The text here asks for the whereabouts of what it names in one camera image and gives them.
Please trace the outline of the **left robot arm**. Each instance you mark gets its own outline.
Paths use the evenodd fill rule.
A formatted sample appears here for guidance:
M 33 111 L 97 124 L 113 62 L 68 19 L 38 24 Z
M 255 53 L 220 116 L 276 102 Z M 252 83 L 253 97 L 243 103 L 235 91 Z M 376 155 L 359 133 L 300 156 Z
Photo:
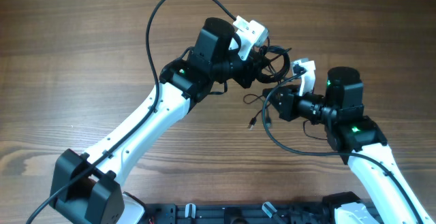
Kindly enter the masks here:
M 214 83 L 249 88 L 267 66 L 258 53 L 267 39 L 268 29 L 254 20 L 206 19 L 194 46 L 162 69 L 149 96 L 114 131 L 83 153 L 61 154 L 50 206 L 72 223 L 139 223 L 145 205 L 121 189 L 139 159 Z

